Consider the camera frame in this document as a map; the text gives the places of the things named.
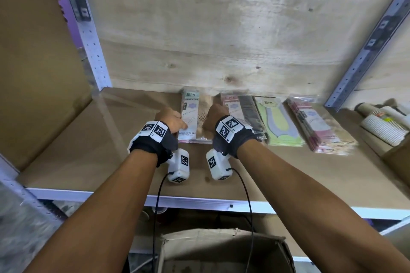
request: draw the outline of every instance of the person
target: person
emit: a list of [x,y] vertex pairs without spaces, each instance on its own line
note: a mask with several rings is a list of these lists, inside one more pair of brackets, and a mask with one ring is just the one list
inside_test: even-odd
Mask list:
[[[204,127],[229,115],[212,105]],[[176,133],[187,125],[170,108],[155,119]],[[408,261],[346,203],[253,138],[237,157],[290,234],[322,273],[410,272]],[[134,149],[52,235],[25,273],[121,272],[158,155]]]

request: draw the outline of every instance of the person's right hand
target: person's right hand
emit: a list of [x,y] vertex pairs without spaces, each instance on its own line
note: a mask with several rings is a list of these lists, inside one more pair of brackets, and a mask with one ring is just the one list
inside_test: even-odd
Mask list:
[[220,118],[229,115],[229,111],[226,107],[219,104],[213,104],[208,111],[207,118],[203,124],[203,128],[207,131],[211,131],[215,134],[215,125]]

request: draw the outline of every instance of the purple panel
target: purple panel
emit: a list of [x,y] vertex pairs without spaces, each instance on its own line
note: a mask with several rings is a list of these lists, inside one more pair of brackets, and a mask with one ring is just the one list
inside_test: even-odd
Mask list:
[[83,47],[81,37],[79,35],[79,30],[77,26],[77,21],[75,20],[73,8],[71,7],[70,0],[58,0],[58,3],[63,11],[63,16],[67,21],[71,37],[77,48]]

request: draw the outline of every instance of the wire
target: wire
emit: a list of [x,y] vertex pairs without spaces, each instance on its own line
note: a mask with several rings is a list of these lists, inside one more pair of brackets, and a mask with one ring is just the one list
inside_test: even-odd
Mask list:
[[[154,212],[154,231],[153,231],[154,238],[153,238],[153,242],[152,242],[152,259],[155,259],[155,224],[157,223],[157,211],[158,211],[158,203],[160,202],[161,188],[162,188],[162,185],[165,181],[165,178],[167,178],[168,175],[172,175],[173,173],[174,172],[167,173],[164,176],[164,178],[162,178],[160,188],[158,189],[157,204],[155,205],[155,212]],[[154,270],[155,270],[155,265],[154,265],[154,261],[152,261],[152,273],[155,273]]]
[[130,273],[135,273],[138,270],[141,270],[143,267],[145,267],[148,263],[152,261],[152,258],[148,259],[147,261],[141,263],[139,266],[137,266],[134,270],[132,270]]
[[244,181],[243,181],[241,175],[239,174],[239,172],[238,172],[236,169],[234,169],[234,168],[230,168],[230,169],[232,169],[233,171],[235,171],[235,172],[238,174],[239,178],[241,179],[241,182],[242,182],[242,184],[243,184],[243,187],[245,188],[246,197],[248,198],[248,203],[249,203],[250,227],[252,228],[252,231],[251,231],[251,239],[250,239],[250,251],[249,251],[248,264],[246,265],[246,270],[245,270],[245,273],[247,273],[247,272],[248,272],[248,269],[249,269],[250,258],[252,257],[252,250],[253,250],[253,217],[252,217],[252,207],[251,207],[251,205],[250,205],[248,190],[246,189],[245,183],[244,183]]

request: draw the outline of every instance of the brown box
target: brown box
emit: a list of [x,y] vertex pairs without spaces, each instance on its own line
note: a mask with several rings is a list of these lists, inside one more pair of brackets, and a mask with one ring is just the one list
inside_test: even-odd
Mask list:
[[[192,229],[166,234],[157,273],[245,272],[251,232],[238,229]],[[284,237],[254,234],[248,273],[295,273]]]

